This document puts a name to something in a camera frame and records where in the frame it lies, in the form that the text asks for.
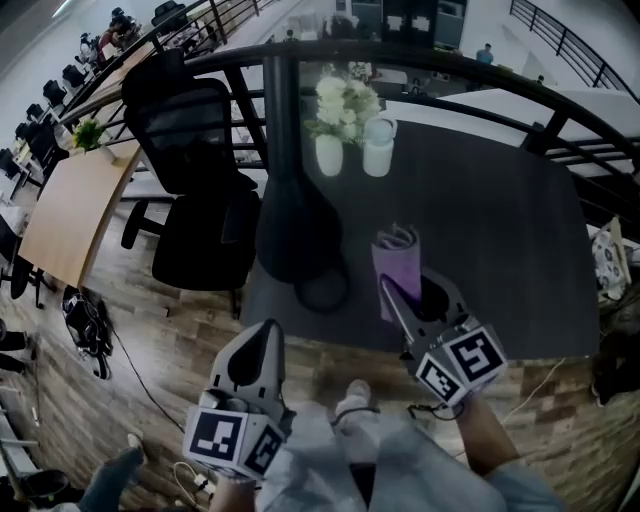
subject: white cable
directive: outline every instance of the white cable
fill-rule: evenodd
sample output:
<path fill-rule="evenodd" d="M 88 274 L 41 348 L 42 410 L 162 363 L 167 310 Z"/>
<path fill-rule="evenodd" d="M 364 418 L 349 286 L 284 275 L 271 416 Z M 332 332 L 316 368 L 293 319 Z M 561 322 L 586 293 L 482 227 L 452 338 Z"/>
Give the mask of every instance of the white cable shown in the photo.
<path fill-rule="evenodd" d="M 517 407 L 511 409 L 511 412 L 509 414 L 507 414 L 507 417 L 502 421 L 502 424 L 504 425 L 507 421 L 509 421 L 509 418 L 511 418 L 511 416 L 513 416 L 517 411 L 519 411 L 520 409 L 522 409 L 525 405 L 527 405 L 527 403 L 529 403 L 529 400 L 531 400 L 533 398 L 533 395 L 535 395 L 538 390 L 544 386 L 547 381 L 551 378 L 551 375 L 553 374 L 553 372 L 556 370 L 556 368 L 558 368 L 558 366 L 560 366 L 562 363 L 564 363 L 566 360 L 566 357 L 563 357 L 560 362 L 558 364 L 556 364 L 553 368 L 551 368 L 551 371 L 547 374 L 547 376 L 545 377 L 545 379 L 540 383 L 540 385 L 534 389 L 531 394 L 526 398 L 526 400 L 524 402 L 522 402 L 520 405 L 518 405 Z"/>
<path fill-rule="evenodd" d="M 180 487 L 180 489 L 182 489 L 182 492 L 184 493 L 184 495 L 185 495 L 187 498 L 189 498 L 189 501 L 191 501 L 191 503 L 193 503 L 193 506 L 194 506 L 194 507 L 196 507 L 198 510 L 202 510 L 202 511 L 204 511 L 204 512 L 207 512 L 207 509 L 206 509 L 206 508 L 204 508 L 204 507 L 202 507 L 202 506 L 200 506 L 200 505 L 198 505 L 198 503 L 196 503 L 196 500 L 195 500 L 195 499 L 193 499 L 193 497 L 191 496 L 191 494 L 190 494 L 190 493 L 188 493 L 188 492 L 187 492 L 187 490 L 186 490 L 184 487 L 182 487 L 182 484 L 180 483 L 180 480 L 178 479 L 178 474 L 176 473 L 176 467 L 177 467 L 177 466 L 185 466 L 185 467 L 189 468 L 189 470 L 191 471 L 191 474 L 193 475 L 193 479 L 194 479 L 194 480 L 195 480 L 195 478 L 196 478 L 196 476 L 197 476 L 197 473 L 196 473 L 196 472 L 195 472 L 195 470 L 194 470 L 191 466 L 189 466 L 189 464 L 187 464 L 186 462 L 182 462 L 182 461 L 180 461 L 180 462 L 176 462 L 176 463 L 173 465 L 173 478 L 175 479 L 176 483 L 178 484 L 178 487 Z"/>

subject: power plug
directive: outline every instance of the power plug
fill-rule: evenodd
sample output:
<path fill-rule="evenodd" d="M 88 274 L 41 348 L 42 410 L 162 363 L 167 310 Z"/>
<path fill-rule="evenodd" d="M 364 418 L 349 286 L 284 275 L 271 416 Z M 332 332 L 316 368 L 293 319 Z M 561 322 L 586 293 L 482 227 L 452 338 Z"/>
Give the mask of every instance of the power plug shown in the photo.
<path fill-rule="evenodd" d="M 198 489 L 202 487 L 202 484 L 207 482 L 207 484 L 204 486 L 202 490 L 206 492 L 209 495 L 209 497 L 213 496 L 213 494 L 216 492 L 216 485 L 213 482 L 210 482 L 207 479 L 207 477 L 204 475 L 196 475 L 193 481 L 198 486 Z"/>

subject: green plant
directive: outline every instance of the green plant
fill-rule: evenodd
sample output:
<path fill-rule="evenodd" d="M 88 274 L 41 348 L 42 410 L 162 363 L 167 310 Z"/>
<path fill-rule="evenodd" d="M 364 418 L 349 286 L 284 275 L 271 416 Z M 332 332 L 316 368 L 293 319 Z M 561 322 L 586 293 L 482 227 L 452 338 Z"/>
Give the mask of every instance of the green plant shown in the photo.
<path fill-rule="evenodd" d="M 73 147 L 91 151 L 100 147 L 99 139 L 106 128 L 100 126 L 98 121 L 87 119 L 82 121 L 73 134 Z"/>

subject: black pants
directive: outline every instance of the black pants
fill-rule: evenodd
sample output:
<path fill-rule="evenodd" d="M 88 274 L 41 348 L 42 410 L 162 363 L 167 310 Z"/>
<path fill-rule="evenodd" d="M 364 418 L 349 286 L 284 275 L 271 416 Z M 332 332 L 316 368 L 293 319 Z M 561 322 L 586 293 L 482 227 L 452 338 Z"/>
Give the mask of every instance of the black pants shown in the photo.
<path fill-rule="evenodd" d="M 598 391 L 607 397 L 640 389 L 640 335 L 609 336 L 603 341 L 596 367 Z M 625 358 L 616 368 L 617 359 Z"/>
<path fill-rule="evenodd" d="M 22 350 L 26 347 L 23 332 L 8 331 L 5 337 L 0 341 L 0 351 L 9 352 L 12 350 Z M 24 363 L 5 354 L 0 354 L 0 369 L 9 372 L 22 373 L 24 371 Z"/>

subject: person's forearm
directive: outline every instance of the person's forearm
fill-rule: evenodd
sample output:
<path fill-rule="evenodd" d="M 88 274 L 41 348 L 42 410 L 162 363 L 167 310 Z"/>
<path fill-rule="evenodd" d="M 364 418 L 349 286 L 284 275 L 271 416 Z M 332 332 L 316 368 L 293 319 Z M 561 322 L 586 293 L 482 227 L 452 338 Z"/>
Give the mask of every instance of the person's forearm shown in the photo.
<path fill-rule="evenodd" d="M 255 487 L 255 482 L 236 484 L 224 477 L 218 477 L 209 512 L 253 512 Z"/>
<path fill-rule="evenodd" d="M 511 438 L 482 396 L 472 393 L 465 398 L 457 422 L 469 467 L 478 475 L 519 458 Z"/>

